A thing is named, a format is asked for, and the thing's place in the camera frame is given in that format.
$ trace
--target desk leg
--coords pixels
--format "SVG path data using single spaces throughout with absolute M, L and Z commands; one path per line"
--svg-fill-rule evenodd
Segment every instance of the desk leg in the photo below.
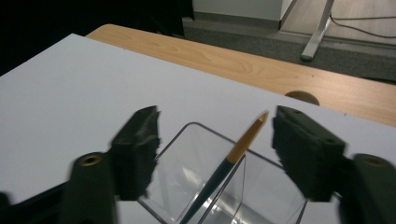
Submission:
M 327 0 L 318 28 L 309 39 L 309 42 L 306 45 L 303 54 L 301 55 L 301 60 L 305 62 L 310 62 L 314 59 L 314 55 L 317 52 L 320 41 L 322 40 L 324 33 L 326 32 L 327 27 L 329 26 L 329 23 L 331 21 L 330 13 L 332 12 L 333 3 L 334 0 Z

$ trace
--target paintbrush handle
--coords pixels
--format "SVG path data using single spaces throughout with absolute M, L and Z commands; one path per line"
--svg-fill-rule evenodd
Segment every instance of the paintbrush handle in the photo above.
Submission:
M 186 215 L 181 219 L 180 224 L 185 224 L 195 215 L 195 213 L 201 208 L 204 202 L 210 197 L 210 195 L 215 191 L 215 189 L 221 184 L 225 177 L 233 169 L 234 163 L 229 162 L 224 159 L 223 162 L 218 166 L 215 173 L 210 176 L 209 180 L 206 182 L 204 188 L 198 194 L 198 197 L 192 203 L 190 209 L 187 211 Z
M 253 142 L 259 130 L 262 128 L 262 125 L 265 123 L 268 116 L 268 112 L 262 113 L 251 126 L 247 129 L 247 131 L 242 135 L 242 137 L 235 144 L 233 149 L 228 153 L 227 160 L 231 163 L 237 163 L 239 159 L 245 154 L 248 150 L 248 147 Z

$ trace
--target clear plastic container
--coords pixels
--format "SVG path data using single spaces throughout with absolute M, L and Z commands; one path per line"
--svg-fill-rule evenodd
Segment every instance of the clear plastic container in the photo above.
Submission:
M 234 142 L 187 124 L 158 156 L 139 202 L 161 223 L 179 223 Z M 248 151 L 189 223 L 299 223 L 305 199 L 276 163 Z

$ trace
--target cable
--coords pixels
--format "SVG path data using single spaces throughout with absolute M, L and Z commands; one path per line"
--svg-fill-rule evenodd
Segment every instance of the cable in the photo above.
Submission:
M 360 28 L 354 27 L 354 26 L 348 26 L 348 25 L 344 25 L 341 23 L 338 23 L 335 20 L 339 20 L 339 21 L 357 21 L 357 20 L 384 20 L 384 19 L 396 19 L 396 17 L 368 17 L 368 18 L 333 18 L 332 17 L 332 13 L 330 13 L 330 19 L 332 20 L 332 22 L 338 26 L 341 27 L 346 27 L 349 29 L 353 29 L 359 32 L 363 32 L 367 35 L 373 35 L 373 36 L 377 36 L 377 37 L 382 37 L 382 38 L 387 38 L 387 39 L 394 39 L 396 38 L 396 35 L 378 35 L 378 34 L 374 34 L 374 33 L 370 33 L 368 31 L 362 30 Z
M 386 19 L 396 19 L 396 16 L 389 17 L 363 17 L 363 18 L 335 18 L 337 21 L 368 21 L 368 20 L 386 20 Z

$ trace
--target white table surface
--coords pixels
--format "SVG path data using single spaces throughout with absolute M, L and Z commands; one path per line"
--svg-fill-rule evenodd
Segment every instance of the white table surface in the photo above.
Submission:
M 396 128 L 70 35 L 0 77 L 0 190 L 20 202 L 68 178 L 77 157 L 107 151 L 132 114 L 157 105 L 162 146 L 198 121 L 236 140 L 264 110 L 303 111 L 348 143 L 346 155 L 396 163 Z M 251 148 L 277 161 L 269 120 Z M 303 223 L 336 223 L 336 203 L 310 203 Z M 119 203 L 120 223 L 157 223 L 137 203 Z

